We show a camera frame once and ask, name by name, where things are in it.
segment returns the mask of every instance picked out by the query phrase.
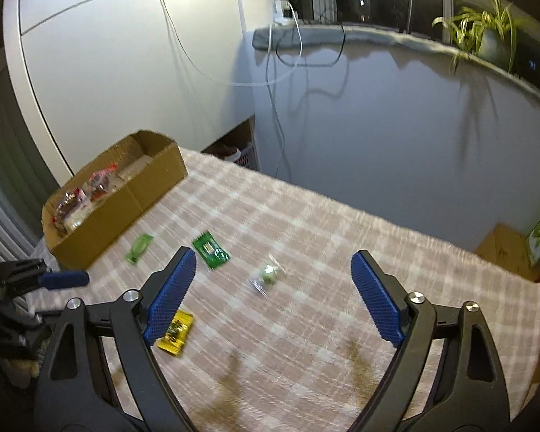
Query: yellow candy packet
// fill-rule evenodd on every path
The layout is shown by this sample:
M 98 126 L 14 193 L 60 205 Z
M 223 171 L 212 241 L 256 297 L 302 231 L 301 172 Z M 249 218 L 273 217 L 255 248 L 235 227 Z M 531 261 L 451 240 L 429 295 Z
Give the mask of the yellow candy packet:
M 170 354 L 180 354 L 192 323 L 194 323 L 194 315 L 178 310 L 176 315 L 174 315 L 172 323 L 170 323 L 170 326 L 168 327 L 166 336 L 159 339 L 156 346 L 170 352 Z

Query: green candy wrapper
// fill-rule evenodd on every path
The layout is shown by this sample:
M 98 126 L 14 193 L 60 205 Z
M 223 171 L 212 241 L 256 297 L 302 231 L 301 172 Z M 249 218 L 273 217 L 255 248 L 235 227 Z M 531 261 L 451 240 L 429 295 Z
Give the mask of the green candy wrapper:
M 200 256 L 204 259 L 211 270 L 219 267 L 230 259 L 220 245 L 216 243 L 210 232 L 205 232 L 192 242 L 192 245 Z
M 136 240 L 134 240 L 134 243 L 132 244 L 132 248 L 130 251 L 126 254 L 126 260 L 135 265 L 138 263 L 138 260 L 140 257 L 144 254 L 146 249 L 148 248 L 148 245 L 150 245 L 150 242 L 154 240 L 154 237 L 150 234 L 142 234 L 138 236 Z

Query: plaid fabric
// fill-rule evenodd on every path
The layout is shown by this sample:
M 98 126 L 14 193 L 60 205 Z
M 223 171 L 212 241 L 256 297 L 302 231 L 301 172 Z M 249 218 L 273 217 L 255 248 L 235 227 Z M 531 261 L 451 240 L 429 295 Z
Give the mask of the plaid fabric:
M 186 150 L 183 156 L 189 177 L 89 268 L 88 287 L 37 291 L 30 304 L 51 309 L 70 297 L 114 300 L 209 230 L 232 259 L 211 271 L 198 258 L 182 305 L 196 317 L 182 356 L 153 348 L 180 403 L 204 431 L 342 431 L 394 353 L 350 278 L 350 257 L 368 249 L 407 291 L 442 305 L 480 304 L 504 368 L 511 414 L 518 413 L 539 356 L 540 285 L 319 194 L 211 156 Z M 156 239 L 133 267 L 124 255 L 141 233 Z M 248 279 L 269 253 L 285 276 L 264 298 Z M 41 256 L 47 256 L 43 249 Z M 138 415 L 112 344 L 107 340 L 118 395 L 125 411 Z M 432 346 L 408 415 L 422 410 L 440 348 L 441 342 Z

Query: transparent candy wrapper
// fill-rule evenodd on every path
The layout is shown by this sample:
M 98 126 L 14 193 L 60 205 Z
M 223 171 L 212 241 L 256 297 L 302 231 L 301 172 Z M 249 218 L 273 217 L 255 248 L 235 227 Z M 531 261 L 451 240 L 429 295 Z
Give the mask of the transparent candy wrapper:
M 258 274 L 250 278 L 250 283 L 260 294 L 266 297 L 269 288 L 283 275 L 283 268 L 274 256 L 268 255 L 268 260 L 260 267 Z

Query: light green candy wrapper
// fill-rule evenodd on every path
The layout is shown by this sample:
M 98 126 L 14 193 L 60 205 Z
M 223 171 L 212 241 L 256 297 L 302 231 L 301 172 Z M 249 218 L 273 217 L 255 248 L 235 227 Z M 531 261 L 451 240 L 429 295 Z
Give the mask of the light green candy wrapper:
M 132 248 L 130 251 L 126 254 L 126 260 L 135 265 L 138 263 L 138 260 L 140 257 L 144 254 L 146 249 L 148 248 L 148 245 L 150 245 L 150 242 L 154 240 L 154 236 L 150 234 L 142 234 L 138 236 L 136 240 L 134 240 L 134 243 L 132 244 Z

